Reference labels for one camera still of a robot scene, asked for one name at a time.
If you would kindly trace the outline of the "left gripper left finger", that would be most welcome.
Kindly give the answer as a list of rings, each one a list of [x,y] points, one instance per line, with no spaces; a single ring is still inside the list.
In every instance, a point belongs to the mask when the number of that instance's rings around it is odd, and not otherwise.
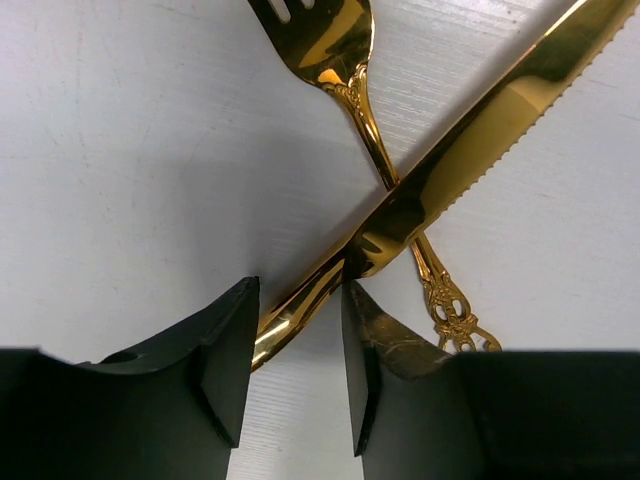
[[[239,444],[259,316],[246,277],[98,363],[1,352],[5,479],[223,479]]]

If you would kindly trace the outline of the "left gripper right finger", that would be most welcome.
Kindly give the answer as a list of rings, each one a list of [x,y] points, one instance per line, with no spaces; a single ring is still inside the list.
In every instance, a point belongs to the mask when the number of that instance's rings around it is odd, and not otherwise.
[[[635,479],[635,351],[448,354],[342,288],[355,455],[367,479]]]

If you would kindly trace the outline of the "gold knife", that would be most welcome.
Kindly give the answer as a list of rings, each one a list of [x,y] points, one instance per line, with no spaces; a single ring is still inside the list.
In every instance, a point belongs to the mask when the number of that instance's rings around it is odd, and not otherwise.
[[[252,365],[279,353],[344,282],[374,275],[411,249],[444,211],[543,116],[637,9],[575,1],[427,151],[353,232],[262,316]]]

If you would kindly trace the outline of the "gold fork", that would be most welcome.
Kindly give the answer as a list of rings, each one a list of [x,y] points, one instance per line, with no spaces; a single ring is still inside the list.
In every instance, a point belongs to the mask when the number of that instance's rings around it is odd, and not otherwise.
[[[387,153],[368,97],[367,70],[374,42],[374,18],[368,1],[286,1],[288,16],[280,16],[271,1],[250,3],[275,50],[302,81],[331,96],[349,115],[386,190],[400,178]],[[427,237],[411,244],[425,305],[439,335],[438,347],[456,350],[502,349],[491,333],[478,325],[471,305],[451,279]]]

